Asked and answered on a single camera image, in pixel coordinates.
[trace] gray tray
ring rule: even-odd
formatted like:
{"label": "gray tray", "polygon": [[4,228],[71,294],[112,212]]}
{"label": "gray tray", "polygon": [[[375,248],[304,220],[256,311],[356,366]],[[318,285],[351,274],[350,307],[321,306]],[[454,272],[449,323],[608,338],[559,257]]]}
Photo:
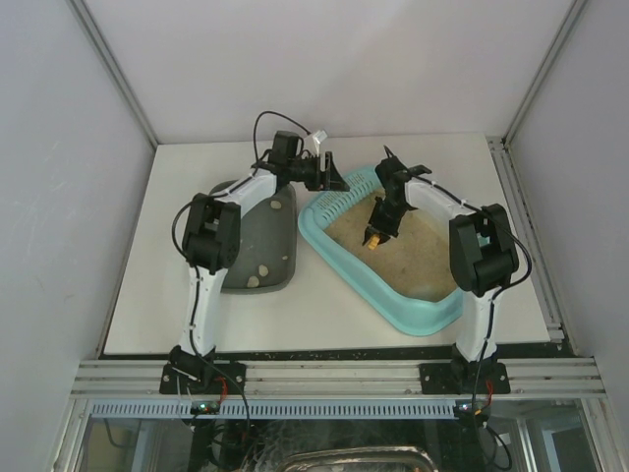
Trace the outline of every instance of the gray tray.
{"label": "gray tray", "polygon": [[[223,182],[211,193],[226,189],[235,181]],[[240,252],[234,265],[227,271],[223,293],[256,294],[281,290],[295,273],[297,255],[297,201],[295,189],[287,185],[269,199],[254,206],[241,221]],[[259,267],[266,266],[267,276]],[[249,278],[259,281],[256,288],[248,288]]]}

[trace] white wall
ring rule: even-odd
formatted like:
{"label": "white wall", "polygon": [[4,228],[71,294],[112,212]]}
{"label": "white wall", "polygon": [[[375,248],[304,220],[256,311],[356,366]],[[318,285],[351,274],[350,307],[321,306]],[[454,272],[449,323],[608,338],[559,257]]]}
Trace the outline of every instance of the white wall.
{"label": "white wall", "polygon": [[[87,0],[163,143],[506,131],[571,0]],[[272,119],[260,135],[272,136]]]}
{"label": "white wall", "polygon": [[152,151],[64,0],[0,6],[0,469],[39,471]]}
{"label": "white wall", "polygon": [[590,2],[514,146],[567,316],[629,437],[629,2]]}

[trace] white table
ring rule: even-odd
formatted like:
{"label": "white table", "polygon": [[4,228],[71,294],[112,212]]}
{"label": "white table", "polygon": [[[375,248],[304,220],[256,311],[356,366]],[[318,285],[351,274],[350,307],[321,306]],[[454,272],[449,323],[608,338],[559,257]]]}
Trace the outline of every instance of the white table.
{"label": "white table", "polygon": [[[506,201],[485,137],[477,134],[329,139],[343,174],[384,158],[387,144],[407,164],[422,163],[456,195],[479,205]],[[260,143],[267,148],[269,143]],[[251,143],[160,146],[105,354],[162,354],[179,341],[188,301],[188,271],[170,240],[177,210],[196,192],[244,175]],[[295,184],[299,208],[314,194]],[[181,236],[185,216],[179,225]],[[297,267],[286,288],[261,295],[222,295],[217,350],[279,351],[452,344],[460,320],[428,337],[401,333],[365,302],[299,236]],[[549,341],[531,281],[505,293],[498,343]]]}

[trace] blue plastic tray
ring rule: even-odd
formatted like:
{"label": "blue plastic tray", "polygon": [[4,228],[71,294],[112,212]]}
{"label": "blue plastic tray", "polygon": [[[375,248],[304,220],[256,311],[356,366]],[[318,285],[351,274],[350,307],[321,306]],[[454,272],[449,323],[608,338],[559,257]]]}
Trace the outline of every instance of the blue plastic tray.
{"label": "blue plastic tray", "polygon": [[429,336],[458,319],[463,312],[460,289],[436,303],[404,297],[324,233],[323,230],[339,215],[381,186],[373,166],[358,169],[344,178],[350,186],[349,192],[323,192],[300,212],[299,230],[304,239],[400,331]]}

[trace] sand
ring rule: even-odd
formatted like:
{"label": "sand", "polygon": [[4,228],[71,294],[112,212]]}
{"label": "sand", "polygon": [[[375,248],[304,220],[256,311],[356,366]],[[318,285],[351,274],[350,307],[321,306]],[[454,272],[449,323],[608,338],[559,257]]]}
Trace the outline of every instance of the sand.
{"label": "sand", "polygon": [[423,211],[407,211],[399,236],[371,251],[363,246],[363,238],[376,196],[383,196],[381,189],[344,212],[325,233],[399,294],[430,302],[442,300],[456,288],[449,267],[447,230]]}

